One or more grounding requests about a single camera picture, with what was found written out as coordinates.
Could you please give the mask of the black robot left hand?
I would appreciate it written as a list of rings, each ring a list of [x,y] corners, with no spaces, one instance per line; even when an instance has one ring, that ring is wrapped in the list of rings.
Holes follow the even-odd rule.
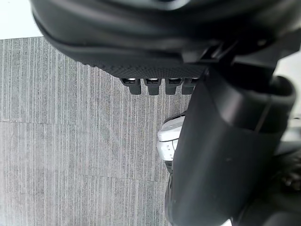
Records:
[[[32,0],[59,51],[120,79],[133,95],[162,83],[190,95],[162,125],[173,226],[298,226],[297,91],[275,76],[301,43],[298,0]]]

